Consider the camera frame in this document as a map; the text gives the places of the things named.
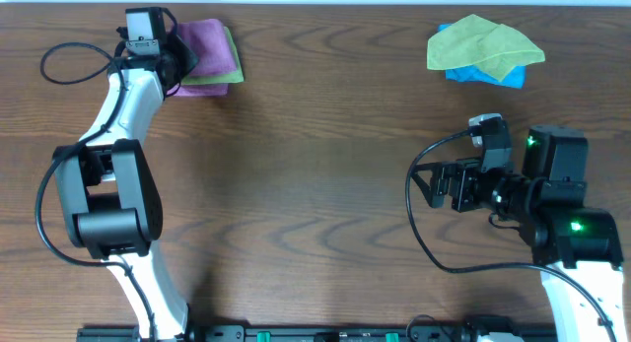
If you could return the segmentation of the large purple microfiber cloth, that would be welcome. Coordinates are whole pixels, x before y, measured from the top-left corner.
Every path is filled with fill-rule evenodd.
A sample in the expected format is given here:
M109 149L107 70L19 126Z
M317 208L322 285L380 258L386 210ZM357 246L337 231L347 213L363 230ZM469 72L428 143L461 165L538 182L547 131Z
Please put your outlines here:
M178 25L177 34L199 58L188 76L207 76L235 69L224 27L217 19Z

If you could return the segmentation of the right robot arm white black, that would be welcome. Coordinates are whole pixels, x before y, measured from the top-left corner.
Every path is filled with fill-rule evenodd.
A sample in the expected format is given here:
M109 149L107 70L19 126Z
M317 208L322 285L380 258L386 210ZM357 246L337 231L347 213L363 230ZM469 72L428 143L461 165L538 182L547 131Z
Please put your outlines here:
M501 269L536 270L550 302L560 341L625 341L623 252L612 215L585 204L589 143L582 131L534 125L526 137L522 170L511 163L505 122L484 122L451 135L482 141L479 157L424 163L412 161L407 186L417 185L428 205L440 208L446 196L463 213L486 208L496 228L515 230L530 248L529 262L449 267L433 254L439 269L467 274Z

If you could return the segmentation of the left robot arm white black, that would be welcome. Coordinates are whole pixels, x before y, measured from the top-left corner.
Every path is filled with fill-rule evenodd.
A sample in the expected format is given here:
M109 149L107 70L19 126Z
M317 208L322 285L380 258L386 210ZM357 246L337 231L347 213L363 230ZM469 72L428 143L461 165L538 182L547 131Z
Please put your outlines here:
M88 251L74 264L107 269L138 319L135 341L191 341L189 306L159 245L163 207L143 144L154 115L196 65L176 34L122 42L103 71L108 91L90 129L60 146L45 180L55 180L70 241Z

